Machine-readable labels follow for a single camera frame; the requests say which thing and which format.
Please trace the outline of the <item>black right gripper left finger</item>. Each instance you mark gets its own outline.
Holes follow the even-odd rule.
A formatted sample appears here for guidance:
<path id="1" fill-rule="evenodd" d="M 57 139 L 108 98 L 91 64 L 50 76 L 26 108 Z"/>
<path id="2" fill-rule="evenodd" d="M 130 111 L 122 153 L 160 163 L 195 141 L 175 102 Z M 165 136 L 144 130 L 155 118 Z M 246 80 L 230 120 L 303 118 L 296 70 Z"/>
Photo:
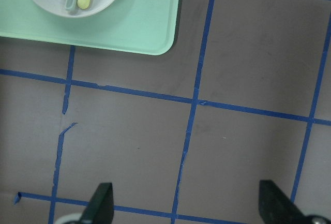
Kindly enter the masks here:
<path id="1" fill-rule="evenodd" d="M 100 183 L 83 211 L 79 223 L 111 224 L 114 218 L 112 183 Z"/>

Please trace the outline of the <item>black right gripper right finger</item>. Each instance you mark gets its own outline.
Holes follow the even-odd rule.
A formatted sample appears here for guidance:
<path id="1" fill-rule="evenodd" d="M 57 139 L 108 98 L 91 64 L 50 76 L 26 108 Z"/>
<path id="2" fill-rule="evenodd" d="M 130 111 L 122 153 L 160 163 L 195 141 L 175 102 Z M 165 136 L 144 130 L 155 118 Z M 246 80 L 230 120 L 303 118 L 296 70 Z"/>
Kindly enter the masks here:
<path id="1" fill-rule="evenodd" d="M 259 214 L 264 223 L 310 223 L 272 180 L 259 182 Z"/>

